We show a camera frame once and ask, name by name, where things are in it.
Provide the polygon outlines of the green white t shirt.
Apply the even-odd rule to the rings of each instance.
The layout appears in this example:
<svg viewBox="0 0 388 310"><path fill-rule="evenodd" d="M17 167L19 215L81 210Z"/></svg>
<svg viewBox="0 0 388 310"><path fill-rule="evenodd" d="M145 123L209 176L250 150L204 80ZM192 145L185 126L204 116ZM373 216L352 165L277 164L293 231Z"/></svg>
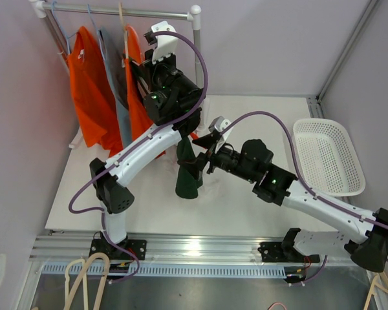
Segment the green white t shirt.
<svg viewBox="0 0 388 310"><path fill-rule="evenodd" d="M192 160L195 153L191 145L191 140L187 136L177 145L177 161ZM179 166L175 194L182 199L194 200L199 196L199 188L203 185L202 180L196 180L184 167Z"/></svg>

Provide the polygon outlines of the grey blue t shirt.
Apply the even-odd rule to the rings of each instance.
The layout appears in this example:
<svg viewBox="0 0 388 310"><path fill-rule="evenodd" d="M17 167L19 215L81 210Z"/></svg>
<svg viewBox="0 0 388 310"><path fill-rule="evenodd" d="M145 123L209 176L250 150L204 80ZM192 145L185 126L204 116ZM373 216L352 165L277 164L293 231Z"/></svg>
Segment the grey blue t shirt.
<svg viewBox="0 0 388 310"><path fill-rule="evenodd" d="M131 120L127 103L127 85L125 67L122 55L117 49L108 31L101 27L97 32L100 50L105 65L105 71L111 92L115 98L116 115L120 130L122 147L126 148L133 142L131 134Z"/></svg>

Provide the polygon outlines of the light blue wire hanger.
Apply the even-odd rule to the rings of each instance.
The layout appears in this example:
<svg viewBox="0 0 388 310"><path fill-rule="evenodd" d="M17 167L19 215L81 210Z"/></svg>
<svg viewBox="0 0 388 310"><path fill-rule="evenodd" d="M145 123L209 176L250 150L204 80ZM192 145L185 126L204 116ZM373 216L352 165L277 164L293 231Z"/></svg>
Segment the light blue wire hanger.
<svg viewBox="0 0 388 310"><path fill-rule="evenodd" d="M92 10L91 10L90 4L87 4L87 13L88 13L88 16L89 16L89 18L91 20L93 29L94 29L95 34L96 34L96 38L97 38L97 41L98 41L98 46L100 48L100 53L101 53L102 59L105 61L105 49L104 49L103 39L101 37L100 29L98 28L98 26L96 25L95 20L93 19Z"/></svg>

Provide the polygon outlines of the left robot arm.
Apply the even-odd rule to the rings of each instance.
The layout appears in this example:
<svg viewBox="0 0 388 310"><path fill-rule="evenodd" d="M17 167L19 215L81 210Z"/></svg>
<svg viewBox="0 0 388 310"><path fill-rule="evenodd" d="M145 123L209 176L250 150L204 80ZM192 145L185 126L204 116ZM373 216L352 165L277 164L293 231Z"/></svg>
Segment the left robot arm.
<svg viewBox="0 0 388 310"><path fill-rule="evenodd" d="M151 126L123 151L106 162L91 161L96 196L104 208L103 251L112 259L126 252L126 211L135 197L127 188L133 178L157 156L194 132L200 124L197 103L202 89L177 68L174 54L158 61L144 61L149 92L143 107Z"/></svg>

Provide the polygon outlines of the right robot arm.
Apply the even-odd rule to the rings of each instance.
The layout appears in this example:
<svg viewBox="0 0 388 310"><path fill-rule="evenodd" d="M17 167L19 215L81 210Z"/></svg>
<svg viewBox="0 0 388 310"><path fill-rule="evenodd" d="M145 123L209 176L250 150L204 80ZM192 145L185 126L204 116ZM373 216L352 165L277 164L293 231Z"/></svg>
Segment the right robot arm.
<svg viewBox="0 0 388 310"><path fill-rule="evenodd" d="M311 232L291 228L279 246L287 262L302 262L313 256L350 258L356 265L380 273L388 263L388 210L376 212L354 207L316 193L293 172L273 164L274 154L261 139L249 139L237 152L221 143L218 131L194 140L204 147L196 158L184 162L189 173L199 179L202 173L221 169L253 184L252 192L266 203L301 211L334 228L331 232Z"/></svg>

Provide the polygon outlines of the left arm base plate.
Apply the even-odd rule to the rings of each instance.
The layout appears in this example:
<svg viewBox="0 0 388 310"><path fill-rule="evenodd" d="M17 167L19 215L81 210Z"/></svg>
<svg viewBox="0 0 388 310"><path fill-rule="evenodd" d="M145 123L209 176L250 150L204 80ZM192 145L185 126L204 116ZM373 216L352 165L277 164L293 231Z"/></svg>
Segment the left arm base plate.
<svg viewBox="0 0 388 310"><path fill-rule="evenodd" d="M134 260L137 257L139 260L145 260L146 255L146 240L128 239L118 244L118 247L125 249L127 252L132 253L131 256L118 248L111 245L107 240L100 238L94 239L91 242L89 250L89 256L94 253L104 253L110 260Z"/></svg>

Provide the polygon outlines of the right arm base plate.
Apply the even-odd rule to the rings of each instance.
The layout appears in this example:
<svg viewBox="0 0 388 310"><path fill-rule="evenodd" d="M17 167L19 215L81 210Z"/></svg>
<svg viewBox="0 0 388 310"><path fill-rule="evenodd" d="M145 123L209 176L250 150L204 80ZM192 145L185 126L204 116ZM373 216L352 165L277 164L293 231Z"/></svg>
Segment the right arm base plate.
<svg viewBox="0 0 388 310"><path fill-rule="evenodd" d="M261 242L257 248L262 261L267 263L319 263L319 255L310 255L305 258L294 248L294 242Z"/></svg>

